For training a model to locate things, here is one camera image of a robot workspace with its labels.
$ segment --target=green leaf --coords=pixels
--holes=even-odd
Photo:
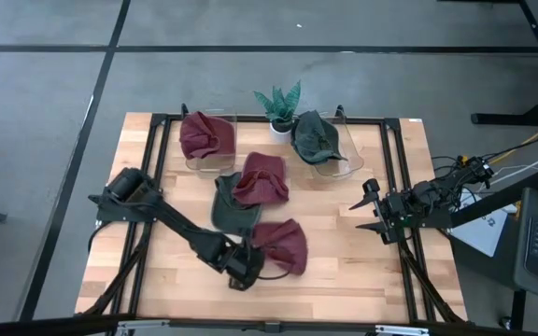
[[[259,103],[261,103],[262,107],[265,108],[267,117],[269,117],[270,114],[274,114],[274,105],[271,103],[269,98],[265,97],[264,94],[254,91],[254,96],[257,98]]]
[[[288,114],[288,108],[286,107],[286,101],[284,100],[284,94],[281,89],[273,87],[273,106],[274,111],[278,116],[284,118]]]
[[[294,113],[296,107],[298,107],[298,102],[300,101],[300,80],[296,85],[294,85],[288,95],[286,95],[286,105],[291,114]]]

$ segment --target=concrete floor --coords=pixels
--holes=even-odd
[[[121,0],[0,0],[2,44],[108,43]],[[538,1],[531,1],[538,19]],[[517,6],[434,0],[134,0],[121,45],[534,46]],[[15,318],[97,78],[102,53],[0,53],[0,321]],[[116,54],[68,206],[36,318],[69,316],[93,229],[86,196],[106,181],[127,111],[184,102],[261,113],[253,90],[303,83],[300,110],[424,119],[432,155],[484,154],[536,128],[475,126],[474,112],[518,113],[538,102],[538,58],[333,53]],[[538,146],[503,163],[538,158]],[[496,326],[512,293],[458,266],[468,315]],[[538,330],[530,295],[525,329]],[[157,335],[167,330],[138,332]],[[233,334],[174,329],[176,334]]]

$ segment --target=wooden table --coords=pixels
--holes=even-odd
[[[123,167],[139,167],[147,139],[150,113],[128,113],[109,179]],[[433,178],[431,156],[420,119],[401,119],[412,183]],[[161,185],[165,200],[197,225],[212,228],[213,178],[201,178],[185,165],[180,150],[179,122],[172,122]],[[149,256],[140,294],[138,315],[200,319],[281,320],[304,322],[407,323],[403,278],[396,245],[383,245],[380,237],[355,226],[375,221],[372,206],[349,211],[362,197],[361,184],[374,177],[382,191],[387,175],[379,128],[348,125],[364,166],[351,178],[331,184],[311,178],[290,146],[272,144],[266,123],[240,122],[237,127],[236,169],[241,170],[250,151],[278,155],[286,160],[290,201],[265,208],[262,221],[294,218],[307,237],[309,256],[302,276],[258,281],[238,292],[227,286],[227,274],[218,274],[191,252],[185,240],[162,223],[153,226]],[[158,148],[161,132],[157,132]],[[393,134],[389,135],[395,150]],[[153,159],[149,174],[156,164]],[[398,186],[402,185],[396,153],[392,153]],[[112,223],[94,239],[76,311],[89,308],[116,275],[127,225]],[[456,267],[447,238],[438,231],[421,230],[431,280],[454,312],[466,317]],[[265,276],[282,273],[271,262]],[[414,279],[419,317],[424,318],[420,286]],[[121,310],[127,310],[132,278],[124,289]]]

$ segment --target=maroon cloth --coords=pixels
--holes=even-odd
[[[234,154],[234,126],[221,118],[198,111],[188,115],[179,129],[179,142],[186,159],[203,159],[209,154]]]
[[[301,275],[306,270],[308,246],[300,224],[294,219],[285,223],[259,223],[252,233],[252,245],[280,268]]]
[[[251,152],[234,187],[234,198],[244,205],[285,202],[290,193],[285,178],[286,163],[282,158]]]

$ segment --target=transparent container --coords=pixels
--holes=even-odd
[[[200,111],[210,118],[220,118],[230,122],[234,129],[234,148],[236,148],[237,136],[237,116],[231,108],[199,108],[190,109],[192,112]],[[182,105],[182,116],[191,113],[189,109]],[[186,160],[186,166],[201,175],[217,175],[232,171],[235,163],[235,152],[230,154],[209,154],[204,158],[193,158]]]
[[[323,164],[314,165],[311,168],[313,178],[320,182],[333,182],[348,178],[362,168],[364,160],[359,155],[352,136],[346,126],[346,114],[344,108],[339,105],[335,115],[329,117],[328,112],[319,113],[323,120],[330,122],[338,132],[338,146],[340,154],[346,160],[328,160]]]

